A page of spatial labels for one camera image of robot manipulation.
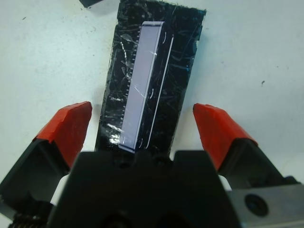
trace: red clamp jaw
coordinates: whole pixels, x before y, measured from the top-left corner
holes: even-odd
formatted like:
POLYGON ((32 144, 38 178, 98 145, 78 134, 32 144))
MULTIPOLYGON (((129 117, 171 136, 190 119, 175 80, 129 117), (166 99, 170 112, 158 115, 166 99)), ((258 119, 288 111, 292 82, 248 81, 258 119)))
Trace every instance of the red clamp jaw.
POLYGON ((12 227, 47 223, 50 200, 83 147, 91 112, 90 102, 60 109, 0 183, 0 213, 14 220, 12 227))
POLYGON ((201 143, 217 170, 235 139, 251 139, 257 145, 257 142, 223 109, 209 104, 195 104, 193 114, 201 143))
POLYGON ((88 101, 61 108, 42 128, 36 139, 55 142, 65 162, 71 168, 83 147, 91 115, 92 106, 88 101))

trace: white table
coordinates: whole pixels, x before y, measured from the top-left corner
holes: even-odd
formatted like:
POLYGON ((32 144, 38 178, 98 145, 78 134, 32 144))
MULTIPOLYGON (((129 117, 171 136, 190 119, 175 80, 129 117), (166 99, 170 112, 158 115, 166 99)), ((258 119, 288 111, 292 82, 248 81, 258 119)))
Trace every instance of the white table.
MULTIPOLYGON (((202 149, 192 106, 211 104, 252 135, 283 175, 303 182, 304 1, 175 2, 208 12, 172 151, 202 149)), ((92 102, 83 150, 94 149, 118 4, 1 1, 0 181, 63 106, 92 102)), ((8 224, 0 217, 1 227, 8 224)))

